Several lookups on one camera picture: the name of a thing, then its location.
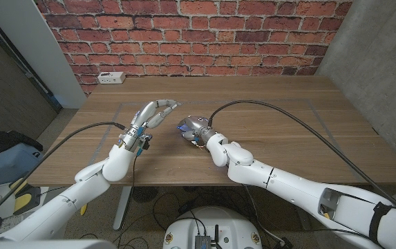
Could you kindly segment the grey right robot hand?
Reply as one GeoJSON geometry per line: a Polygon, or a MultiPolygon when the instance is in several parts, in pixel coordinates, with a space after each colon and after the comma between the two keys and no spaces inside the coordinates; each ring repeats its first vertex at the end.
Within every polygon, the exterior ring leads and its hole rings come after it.
{"type": "Polygon", "coordinates": [[[205,146],[208,140],[216,134],[209,126],[209,120],[202,116],[188,116],[181,120],[177,128],[185,140],[198,146],[205,146]]]}

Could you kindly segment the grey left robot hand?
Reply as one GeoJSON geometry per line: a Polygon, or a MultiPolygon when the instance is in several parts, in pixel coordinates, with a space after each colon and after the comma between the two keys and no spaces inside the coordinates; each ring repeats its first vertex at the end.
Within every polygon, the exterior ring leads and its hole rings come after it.
{"type": "Polygon", "coordinates": [[[145,129],[156,128],[176,108],[181,105],[176,100],[155,100],[146,103],[133,117],[128,131],[121,137],[128,151],[135,151],[136,143],[145,129]]]}

